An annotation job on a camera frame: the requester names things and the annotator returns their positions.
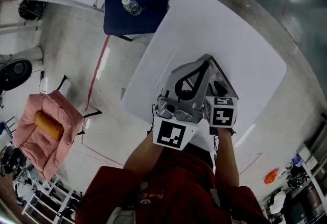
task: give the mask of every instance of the orange pillow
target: orange pillow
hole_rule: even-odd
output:
[[[61,139],[64,131],[63,126],[44,112],[36,112],[34,123],[56,140]]]

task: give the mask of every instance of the concrete floor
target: concrete floor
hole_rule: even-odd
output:
[[[280,54],[287,72],[273,98],[254,122],[252,131],[235,143],[241,185],[249,186],[261,200],[274,189],[285,186],[280,179],[265,185],[265,175],[281,170],[296,149],[310,138],[317,125],[325,100],[305,58],[279,23],[253,0],[219,0],[252,25]],[[17,2],[6,2],[0,13],[1,23],[14,22]],[[20,51],[39,44],[44,50],[47,91],[59,85],[67,75],[71,87],[67,98],[82,114],[96,64],[105,42],[103,15],[86,10],[50,4],[36,33],[1,36],[2,53]],[[102,165],[121,167],[133,149],[145,138],[149,125],[121,108],[122,88],[126,88],[151,40],[151,35],[127,42],[109,39],[96,79],[91,107],[103,114],[91,117],[86,134],[76,137],[60,172],[71,187],[85,191]],[[38,93],[39,73],[4,95],[4,118],[20,118],[29,94]]]

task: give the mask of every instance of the black pants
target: black pants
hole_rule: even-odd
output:
[[[191,143],[188,143],[185,146],[185,148],[183,149],[183,152],[191,154],[191,155],[197,157],[198,159],[204,161],[206,164],[208,164],[210,166],[211,169],[214,168],[214,164],[211,159],[210,152],[208,152],[202,148],[199,148],[198,146],[195,146]]]

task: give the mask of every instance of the pink cushion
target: pink cushion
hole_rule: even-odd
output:
[[[43,111],[63,126],[64,132],[60,141],[34,124],[37,111]],[[18,123],[13,143],[32,161],[45,179],[50,180],[61,166],[83,122],[84,117],[58,90],[48,95],[31,94]]]

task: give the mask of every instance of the forearm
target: forearm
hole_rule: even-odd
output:
[[[236,165],[231,133],[218,128],[219,143],[216,160],[216,188],[224,193],[229,187],[239,187],[240,178]]]
[[[140,180],[144,180],[152,170],[164,148],[163,146],[154,144],[152,138],[153,132],[132,152],[124,165],[124,169],[133,172]]]

